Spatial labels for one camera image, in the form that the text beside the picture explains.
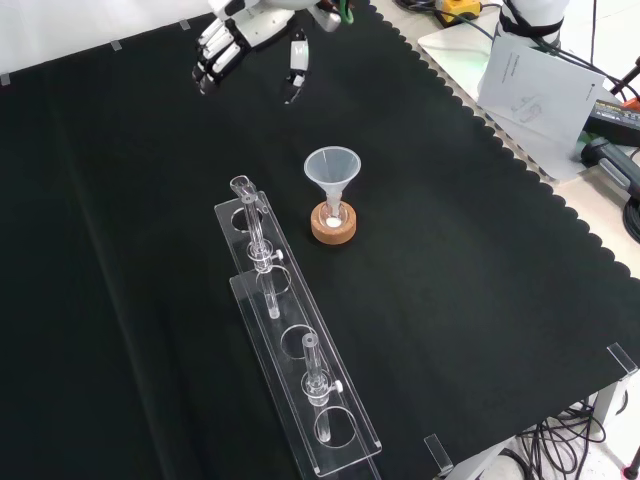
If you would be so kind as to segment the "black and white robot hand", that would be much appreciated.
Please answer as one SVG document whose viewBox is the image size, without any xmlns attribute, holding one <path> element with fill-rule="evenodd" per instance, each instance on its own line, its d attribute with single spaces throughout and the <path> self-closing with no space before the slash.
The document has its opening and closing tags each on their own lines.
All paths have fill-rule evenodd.
<svg viewBox="0 0 640 480">
<path fill-rule="evenodd" d="M 297 100 L 309 67 L 309 44 L 297 25 L 295 12 L 269 1 L 212 1 L 213 22 L 197 39 L 197 62 L 192 79 L 202 95 L 212 93 L 251 52 L 263 49 L 287 34 L 290 39 L 289 74 L 284 81 L 284 103 Z"/>
</svg>

